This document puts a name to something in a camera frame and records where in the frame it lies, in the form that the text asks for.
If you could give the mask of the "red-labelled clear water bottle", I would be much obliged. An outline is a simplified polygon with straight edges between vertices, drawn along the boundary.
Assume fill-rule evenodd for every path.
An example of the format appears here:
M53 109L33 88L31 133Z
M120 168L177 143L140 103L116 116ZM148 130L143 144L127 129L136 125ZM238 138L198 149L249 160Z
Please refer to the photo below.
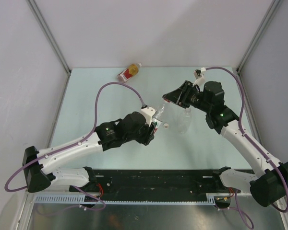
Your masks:
M168 112L169 102L163 100L162 103L157 107L156 112L153 116L152 122L155 124L154 134L157 132L158 128L165 121Z

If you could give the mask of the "white QR-code bottle cap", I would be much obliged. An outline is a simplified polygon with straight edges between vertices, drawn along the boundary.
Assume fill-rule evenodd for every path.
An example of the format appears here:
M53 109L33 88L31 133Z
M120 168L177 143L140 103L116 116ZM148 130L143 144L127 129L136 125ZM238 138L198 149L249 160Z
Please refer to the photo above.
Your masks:
M164 123L164 124L163 124L163 127L164 127L165 129L168 129L168 128L169 128L169 124L168 124L168 123Z

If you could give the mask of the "clear unlabelled plastic bottle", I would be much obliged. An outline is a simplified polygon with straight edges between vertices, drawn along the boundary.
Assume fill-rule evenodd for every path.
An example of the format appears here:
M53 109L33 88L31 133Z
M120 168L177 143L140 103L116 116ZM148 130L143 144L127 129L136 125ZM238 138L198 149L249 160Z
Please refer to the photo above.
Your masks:
M178 132L184 134L188 131L192 121L191 108L185 108L178 118Z

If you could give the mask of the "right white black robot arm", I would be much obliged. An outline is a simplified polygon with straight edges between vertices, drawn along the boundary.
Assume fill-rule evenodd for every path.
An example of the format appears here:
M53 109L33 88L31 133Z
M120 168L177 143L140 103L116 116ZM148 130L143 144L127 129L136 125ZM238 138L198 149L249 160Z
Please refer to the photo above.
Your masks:
M253 174L238 172L230 167L218 170L212 188L224 192L233 187L251 193L263 207L272 205L288 195L288 162L282 163L269 153L242 126L241 119L225 105L225 92L216 81L204 84L203 91L190 81L163 95L163 99L182 108L193 106L206 114L206 122L228 140L248 162Z

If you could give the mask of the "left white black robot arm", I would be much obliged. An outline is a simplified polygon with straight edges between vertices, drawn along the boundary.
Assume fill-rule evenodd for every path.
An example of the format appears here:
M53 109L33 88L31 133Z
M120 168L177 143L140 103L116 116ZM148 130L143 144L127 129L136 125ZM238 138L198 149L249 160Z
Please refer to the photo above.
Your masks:
M67 185L71 192L76 192L78 188L92 192L97 178L91 167L64 169L63 166L88 154L119 148L130 141L147 146L154 139L160 124L155 118L151 124L147 124L141 113L133 112L123 119L100 124L90 137L76 143L41 150L35 146L26 148L23 165L28 165L24 168L28 192L40 192L52 185Z

